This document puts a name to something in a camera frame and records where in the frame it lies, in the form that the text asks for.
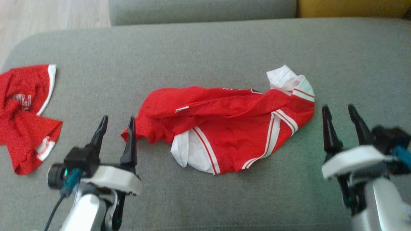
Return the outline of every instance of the gray cushion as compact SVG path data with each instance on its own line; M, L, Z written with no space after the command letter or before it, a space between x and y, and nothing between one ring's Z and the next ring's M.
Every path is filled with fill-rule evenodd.
M145 97L162 87L269 89L266 71L287 64L304 74L316 94L316 114L270 157L248 171L212 176L181 168L170 145L138 142L138 197L128 197L122 227L138 229L348 230L337 181L325 181L321 107L329 104L346 147L358 141L347 104L370 127L411 132L411 22L382 18L325 18L136 25L38 34L22 41L3 71L57 64L55 89L44 116L64 121L50 156L34 173L13 173L0 147L1 227L42 229L59 193L46 174L73 146L91 139L103 115L109 127L101 159L118 162L120 133ZM410 178L394 178L411 202ZM72 199L52 222L58 228Z
M111 25L294 18L296 0L109 0Z

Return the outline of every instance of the white lining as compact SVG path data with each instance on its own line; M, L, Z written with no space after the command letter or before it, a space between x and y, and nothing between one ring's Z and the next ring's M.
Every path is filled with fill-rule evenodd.
M250 166L258 159L266 158L269 156L272 151L274 150L275 145L277 144L278 136L280 134L280 121L281 119L272 113L271 119L270 119L270 125L268 126L268 131L267 131L267 141L266 141L266 149L264 153L257 158L252 158L248 160L243 166L242 169L249 169Z
M185 131L181 134L175 135L173 144L171 145L171 154L179 165L183 168L187 166L189 155L189 138L188 132Z
M194 129L188 131L188 160L187 164L200 171L215 175L210 156L206 147Z
M54 80L55 80L55 72L56 72L56 65L54 64L50 64L47 68L48 71L48 78L49 78L49 83L48 83L48 95L46 100L43 103L43 106L40 108L39 112L37 112L37 115L41 115L43 113L43 111L46 109L46 106L48 104L48 102L50 101L51 98L51 94L53 92L53 88L54 88Z
M211 147L210 142L208 141L206 135L203 133L203 131L199 127L195 127L195 128L193 128L193 130L198 133L200 138L203 140L206 148L208 149L208 153L210 154L212 163L214 164L215 174L221 173L220 167L218 166L217 158L214 154L214 151L212 150L212 147Z
M51 150L53 149L55 142L49 140L50 137L47 136L43 139L42 143L36 147L37 158L41 161L44 161L46 157L50 154Z

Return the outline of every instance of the cable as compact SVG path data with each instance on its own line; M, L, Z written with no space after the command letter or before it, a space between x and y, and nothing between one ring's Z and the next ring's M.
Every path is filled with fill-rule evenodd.
M53 216L54 216L57 208L59 207L59 205L61 204L61 202L63 201L64 198L65 198L64 196L61 196L60 199L55 204L54 209L53 209L53 211L51 211L50 217L48 218L48 221L47 221L46 227L44 228L44 231L48 230L48 228L50 226L50 223L51 223L51 220L53 219Z

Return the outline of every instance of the robotic arm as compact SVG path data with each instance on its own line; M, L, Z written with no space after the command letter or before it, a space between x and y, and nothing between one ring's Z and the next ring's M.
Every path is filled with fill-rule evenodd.
M76 197L69 215L60 230L118 230L122 222L125 197L139 195L141 181L136 175L137 165L135 122L127 126L129 139L119 164L100 163L100 149L107 130L108 116L104 116L91 142L84 148L74 147L64 163L53 164L47 174L51 189L60 190L45 230L60 204L72 192Z
M411 136L400 128L370 131L353 105L348 106L359 146L344 150L327 105L323 107L324 179L336 177L343 203L351 210L353 230L411 230L411 207L403 203L390 175L410 173Z

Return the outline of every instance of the red fabric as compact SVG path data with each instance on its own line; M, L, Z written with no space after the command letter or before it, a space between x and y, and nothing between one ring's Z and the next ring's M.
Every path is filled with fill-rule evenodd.
M198 138L209 142L217 159L217 163L213 163L210 155L214 174L240 171L249 168L253 162L248 162L259 159L265 152L273 132L268 132L274 123L273 112L277 110L301 128L312 118L314 102L274 89L259 94L251 89L162 88L143 102L136 116L136 135L137 139L146 137L150 143L159 140L171 143L175 135L198 127L207 140L203 141L197 134ZM293 134L283 120L286 118L281 116L272 152ZM127 140L127 131L121 136Z
M7 145L16 174L26 175L41 164L38 155L56 142L62 122L38 116L54 76L49 65L11 69L0 75L0 144ZM46 147L35 149L46 138Z

